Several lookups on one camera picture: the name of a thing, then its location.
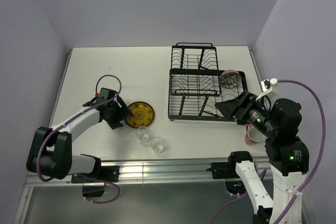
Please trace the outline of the yellow patterned plate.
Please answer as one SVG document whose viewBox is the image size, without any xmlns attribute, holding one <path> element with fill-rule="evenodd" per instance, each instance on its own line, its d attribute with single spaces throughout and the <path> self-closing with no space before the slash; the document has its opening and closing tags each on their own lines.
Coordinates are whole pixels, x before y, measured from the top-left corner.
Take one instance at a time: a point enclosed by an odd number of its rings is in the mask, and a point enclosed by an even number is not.
<svg viewBox="0 0 336 224">
<path fill-rule="evenodd" d="M 133 129 L 147 127 L 154 121 L 155 112 L 150 104 L 137 101 L 129 104 L 128 108 L 133 116 L 127 116 L 124 121 L 129 127 Z"/>
</svg>

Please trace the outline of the floral patterned bowl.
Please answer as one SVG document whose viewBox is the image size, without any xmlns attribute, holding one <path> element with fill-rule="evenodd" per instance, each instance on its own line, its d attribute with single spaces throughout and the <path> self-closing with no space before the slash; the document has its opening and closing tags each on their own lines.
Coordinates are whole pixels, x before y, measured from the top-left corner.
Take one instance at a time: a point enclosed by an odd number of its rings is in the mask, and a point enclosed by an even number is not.
<svg viewBox="0 0 336 224">
<path fill-rule="evenodd" d="M 236 70 L 225 70 L 219 77 L 219 84 L 224 88 L 237 87 L 241 82 L 241 75 Z"/>
</svg>

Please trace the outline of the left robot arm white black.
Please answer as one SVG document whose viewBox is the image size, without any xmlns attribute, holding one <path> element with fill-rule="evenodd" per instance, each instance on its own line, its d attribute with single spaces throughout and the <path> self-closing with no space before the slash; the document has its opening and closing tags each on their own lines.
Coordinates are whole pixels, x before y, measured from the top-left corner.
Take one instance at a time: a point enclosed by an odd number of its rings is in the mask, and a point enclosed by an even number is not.
<svg viewBox="0 0 336 224">
<path fill-rule="evenodd" d="M 68 175 L 84 175 L 91 182 L 103 173 L 101 159 L 88 154 L 74 155 L 73 142 L 90 127 L 105 121 L 111 129 L 122 127 L 122 121 L 133 116 L 115 90 L 102 88 L 72 117 L 53 127 L 39 127 L 33 137 L 26 169 L 40 180 L 64 179 Z"/>
</svg>

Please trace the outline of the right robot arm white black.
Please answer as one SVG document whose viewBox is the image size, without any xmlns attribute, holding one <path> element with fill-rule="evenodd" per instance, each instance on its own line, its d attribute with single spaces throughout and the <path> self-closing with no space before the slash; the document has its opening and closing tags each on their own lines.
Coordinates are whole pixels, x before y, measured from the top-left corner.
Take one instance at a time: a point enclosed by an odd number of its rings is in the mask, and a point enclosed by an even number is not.
<svg viewBox="0 0 336 224">
<path fill-rule="evenodd" d="M 271 164 L 274 193 L 270 197 L 255 171 L 248 151 L 231 152 L 227 170 L 239 177 L 254 208 L 253 223 L 301 223 L 302 199 L 299 186 L 309 169 L 309 151 L 297 136 L 301 123 L 301 105 L 289 99 L 277 99 L 270 111 L 264 109 L 254 94 L 215 104 L 226 118 L 239 125 L 250 124 L 265 139 Z"/>
</svg>

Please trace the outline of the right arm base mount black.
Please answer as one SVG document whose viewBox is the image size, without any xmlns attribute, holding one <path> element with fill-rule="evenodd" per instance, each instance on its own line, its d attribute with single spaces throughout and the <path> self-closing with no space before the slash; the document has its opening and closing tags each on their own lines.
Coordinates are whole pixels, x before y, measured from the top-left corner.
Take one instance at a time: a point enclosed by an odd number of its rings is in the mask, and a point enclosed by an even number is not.
<svg viewBox="0 0 336 224">
<path fill-rule="evenodd" d="M 212 173 L 213 179 L 234 179 L 238 175 L 230 168 L 228 162 L 213 162 L 207 171 Z"/>
</svg>

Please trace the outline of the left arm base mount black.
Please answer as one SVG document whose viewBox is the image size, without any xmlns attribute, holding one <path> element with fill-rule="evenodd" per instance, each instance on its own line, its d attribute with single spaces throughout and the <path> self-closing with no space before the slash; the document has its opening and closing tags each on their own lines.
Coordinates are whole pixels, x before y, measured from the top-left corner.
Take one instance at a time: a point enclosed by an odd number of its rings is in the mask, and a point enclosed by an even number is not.
<svg viewBox="0 0 336 224">
<path fill-rule="evenodd" d="M 72 175 L 72 184 L 82 184 L 82 195 L 84 200 L 91 204 L 107 204 L 118 199 L 121 193 L 120 187 L 116 184 L 119 180 L 119 166 L 104 166 L 96 174 Z M 105 201 L 96 200 L 101 198 L 106 192 L 107 186 L 112 186 L 117 190 L 116 195 Z"/>
</svg>

